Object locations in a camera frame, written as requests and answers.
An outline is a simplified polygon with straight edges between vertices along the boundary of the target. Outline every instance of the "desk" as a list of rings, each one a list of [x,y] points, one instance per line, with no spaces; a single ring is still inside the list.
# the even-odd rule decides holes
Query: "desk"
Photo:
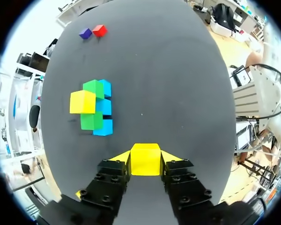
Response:
[[[108,29],[99,40],[78,35],[98,24]],[[69,114],[70,93],[93,79],[112,84],[110,136],[81,130],[80,116]],[[219,202],[236,143],[234,100],[216,43],[183,1],[111,1],[79,16],[55,46],[41,108],[45,152],[63,194],[76,198],[102,159],[158,143],[190,159]],[[131,177],[114,224],[177,224],[160,177]]]
[[[204,6],[214,7],[220,3],[229,6],[232,9],[233,13],[240,14],[242,16],[243,18],[242,21],[241,22],[236,21],[236,26],[238,26],[240,29],[243,29],[248,34],[250,34],[254,30],[255,26],[258,24],[257,21],[254,19],[252,15],[250,15],[247,11],[245,11],[240,5],[238,5],[233,0],[205,0]]]

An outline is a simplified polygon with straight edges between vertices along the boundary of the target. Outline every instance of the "green cube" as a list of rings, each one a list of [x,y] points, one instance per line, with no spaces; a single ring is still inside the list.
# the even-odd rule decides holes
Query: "green cube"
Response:
[[[103,114],[80,114],[81,130],[96,130],[103,128]]]
[[[84,83],[82,89],[95,93],[98,99],[104,99],[104,85],[97,80]]]

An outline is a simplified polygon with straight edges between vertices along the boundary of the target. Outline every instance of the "bag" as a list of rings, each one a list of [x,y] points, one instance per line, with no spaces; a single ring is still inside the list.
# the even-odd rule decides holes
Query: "bag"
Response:
[[[235,24],[233,21],[233,11],[229,6],[226,6],[225,4],[217,4],[214,8],[213,8],[213,16],[215,21],[231,30],[236,32],[235,30]]]

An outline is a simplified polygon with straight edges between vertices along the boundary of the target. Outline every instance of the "cube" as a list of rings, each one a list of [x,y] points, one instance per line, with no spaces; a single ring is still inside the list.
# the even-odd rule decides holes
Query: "cube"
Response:
[[[93,32],[89,28],[86,28],[79,33],[79,36],[82,37],[82,39],[88,39],[92,33]]]
[[[93,29],[93,33],[94,33],[94,35],[96,35],[96,37],[100,38],[100,37],[103,37],[107,33],[107,29],[104,25],[97,25]]]
[[[107,80],[100,80],[99,82],[103,84],[104,96],[111,97],[111,83]]]
[[[103,128],[93,131],[93,135],[107,136],[113,133],[112,120],[103,120]]]
[[[134,144],[130,150],[130,157],[132,175],[160,175],[161,150],[157,143]]]
[[[101,111],[104,116],[111,116],[111,101],[108,99],[97,100],[96,110]]]
[[[84,83],[82,89],[95,93],[97,99],[104,99],[104,86],[97,80]]]
[[[103,128],[103,114],[80,114],[81,130],[96,130]]]
[[[75,91],[70,96],[70,113],[95,113],[96,95],[86,90]]]

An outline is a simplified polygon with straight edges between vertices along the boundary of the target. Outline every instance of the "red cube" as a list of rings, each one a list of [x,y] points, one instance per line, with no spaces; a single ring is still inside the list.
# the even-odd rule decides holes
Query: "red cube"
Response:
[[[96,35],[96,37],[103,37],[106,33],[107,33],[107,29],[104,25],[97,25],[94,29],[93,29],[93,33],[94,35]]]

